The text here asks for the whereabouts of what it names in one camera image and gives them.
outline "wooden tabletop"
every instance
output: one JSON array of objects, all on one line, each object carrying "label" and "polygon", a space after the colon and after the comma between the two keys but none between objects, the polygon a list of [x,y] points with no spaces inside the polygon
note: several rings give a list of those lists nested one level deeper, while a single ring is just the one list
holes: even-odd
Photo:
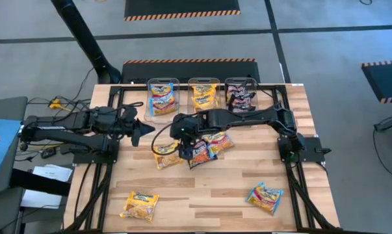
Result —
[{"label": "wooden tabletop", "polygon": [[[106,106],[110,85],[96,85],[91,106]],[[298,132],[305,137],[315,132],[313,119],[301,84],[287,84],[287,95],[294,112]],[[258,92],[259,108],[272,105],[272,98]],[[124,104],[143,101],[138,118],[144,121],[146,91],[127,91]],[[180,91],[180,111],[187,112],[187,91]],[[158,170],[150,144],[164,124],[145,122],[156,131],[140,139],[132,147],[130,138],[121,141],[118,162],[113,167],[109,200],[105,216],[105,232],[126,231],[294,231],[295,222],[285,167],[280,161],[276,140],[278,134],[267,125],[239,127],[228,130],[235,147],[218,155],[219,160],[189,170],[187,163]],[[156,144],[172,142],[169,130],[163,132]],[[325,171],[316,163],[303,163],[309,196],[326,219],[339,225],[332,193]],[[79,165],[72,181],[64,223],[73,222],[74,205],[86,165]],[[89,170],[81,191],[78,213],[86,205],[92,186],[94,165]],[[245,202],[249,191],[258,183],[283,189],[280,206],[274,216]],[[129,193],[159,194],[153,222],[120,218]],[[298,197],[303,226],[307,226],[304,205]],[[100,200],[94,209],[92,227],[97,226]]]}]

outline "gray floor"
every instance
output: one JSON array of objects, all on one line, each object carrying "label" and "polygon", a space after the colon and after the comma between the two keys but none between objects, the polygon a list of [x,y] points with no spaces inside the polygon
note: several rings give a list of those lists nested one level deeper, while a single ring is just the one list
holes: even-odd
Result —
[{"label": "gray floor", "polygon": [[[262,0],[239,0],[240,16],[125,22],[125,0],[75,0],[95,35],[269,29]],[[271,0],[281,29],[392,25],[392,0]],[[0,39],[71,36],[49,1],[0,0]],[[327,168],[341,226],[392,233],[392,176],[380,165],[372,125],[392,116],[392,104],[376,100],[361,62],[392,60],[392,31],[280,34],[292,83],[304,83],[324,146],[332,148]],[[282,83],[271,34],[104,40],[99,45],[113,66],[129,59],[255,58],[264,83]],[[76,42],[0,44],[0,98],[73,97],[91,68]],[[96,74],[81,98],[90,98]],[[27,114],[51,114],[29,105]],[[381,157],[392,169],[392,130],[376,136]],[[70,156],[36,158],[16,167],[68,164]],[[60,227],[60,219],[35,222],[26,233]]]}]

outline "clear plastic bin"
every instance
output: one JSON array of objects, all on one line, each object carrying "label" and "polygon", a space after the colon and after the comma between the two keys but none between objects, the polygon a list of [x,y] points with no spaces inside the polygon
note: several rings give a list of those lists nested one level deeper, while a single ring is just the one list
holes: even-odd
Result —
[{"label": "clear plastic bin", "polygon": [[194,88],[201,87],[201,91],[205,88],[209,88],[212,85],[215,85],[215,96],[214,101],[216,102],[215,105],[212,105],[211,108],[208,109],[219,109],[221,106],[220,101],[220,81],[217,78],[191,78],[189,80],[189,91],[188,91],[188,99],[187,99],[187,114],[194,114],[196,113],[196,109],[194,106],[194,98],[208,98],[206,96],[198,96],[195,97]]},{"label": "clear plastic bin", "polygon": [[228,97],[228,88],[229,86],[233,85],[233,86],[244,86],[246,91],[248,91],[248,93],[255,93],[255,96],[252,98],[251,100],[251,107],[255,107],[254,110],[252,111],[257,111],[259,109],[259,105],[258,105],[258,96],[256,93],[256,86],[257,86],[257,82],[255,79],[253,78],[227,78],[224,84],[224,91],[225,91],[225,104],[226,104],[226,109],[229,110],[229,97]]},{"label": "clear plastic bin", "polygon": [[[168,97],[154,97],[153,92],[151,90],[152,87],[163,87],[163,86],[172,86],[172,92],[174,97],[174,104],[172,104],[173,111],[165,113],[153,115],[154,111],[151,111],[153,108],[154,100],[158,99],[158,101],[164,101],[168,99]],[[155,124],[167,124],[172,122],[175,115],[179,113],[179,93],[180,83],[176,78],[153,78],[148,81],[148,96],[146,101],[146,112],[145,112],[145,120],[148,122],[153,122]]]}]

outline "white paper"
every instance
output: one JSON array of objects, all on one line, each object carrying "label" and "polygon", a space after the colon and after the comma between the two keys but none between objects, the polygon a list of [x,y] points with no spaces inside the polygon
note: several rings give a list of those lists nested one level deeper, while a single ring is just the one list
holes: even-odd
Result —
[{"label": "white paper", "polygon": [[[50,179],[57,179],[59,181],[67,182],[72,174],[72,170],[69,168],[63,168],[61,166],[55,166],[48,164],[46,166],[36,166],[34,167],[33,174],[38,176],[43,176]],[[21,206],[22,207],[43,207],[45,209],[58,209],[60,205],[61,196],[48,194],[45,192],[38,192],[33,190],[26,190],[24,196],[22,197]]]}]

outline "black platform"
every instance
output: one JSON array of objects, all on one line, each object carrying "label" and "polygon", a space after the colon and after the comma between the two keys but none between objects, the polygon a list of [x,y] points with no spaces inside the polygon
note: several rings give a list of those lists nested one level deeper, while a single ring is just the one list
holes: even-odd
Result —
[{"label": "black platform", "polygon": [[128,60],[122,69],[124,84],[146,84],[152,78],[177,78],[187,83],[193,77],[217,78],[221,83],[230,77],[253,77],[260,83],[254,58]]},{"label": "black platform", "polygon": [[392,103],[392,61],[367,62],[361,68],[381,103]]},{"label": "black platform", "polygon": [[126,0],[126,21],[240,14],[238,0]]}]

